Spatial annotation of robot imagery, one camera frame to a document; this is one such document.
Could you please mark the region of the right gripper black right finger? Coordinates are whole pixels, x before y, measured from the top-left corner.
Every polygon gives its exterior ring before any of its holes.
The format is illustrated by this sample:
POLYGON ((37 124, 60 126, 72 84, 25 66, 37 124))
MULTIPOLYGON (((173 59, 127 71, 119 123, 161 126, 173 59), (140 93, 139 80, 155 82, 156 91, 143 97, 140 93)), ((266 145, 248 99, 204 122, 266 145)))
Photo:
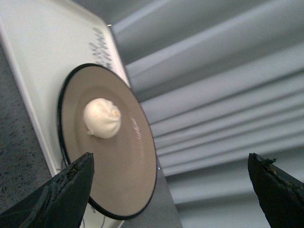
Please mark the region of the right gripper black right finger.
POLYGON ((276 167, 276 159, 256 153, 248 156, 247 169, 259 205, 272 228, 304 226, 304 184, 276 167))

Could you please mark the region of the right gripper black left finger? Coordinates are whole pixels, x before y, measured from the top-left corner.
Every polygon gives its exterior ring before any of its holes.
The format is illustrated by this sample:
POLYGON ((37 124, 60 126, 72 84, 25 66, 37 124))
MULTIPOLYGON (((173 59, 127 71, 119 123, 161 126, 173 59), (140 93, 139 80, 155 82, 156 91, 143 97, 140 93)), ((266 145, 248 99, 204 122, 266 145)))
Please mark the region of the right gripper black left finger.
POLYGON ((85 153, 26 198, 1 213, 2 228, 78 228, 88 203, 94 157, 85 153))

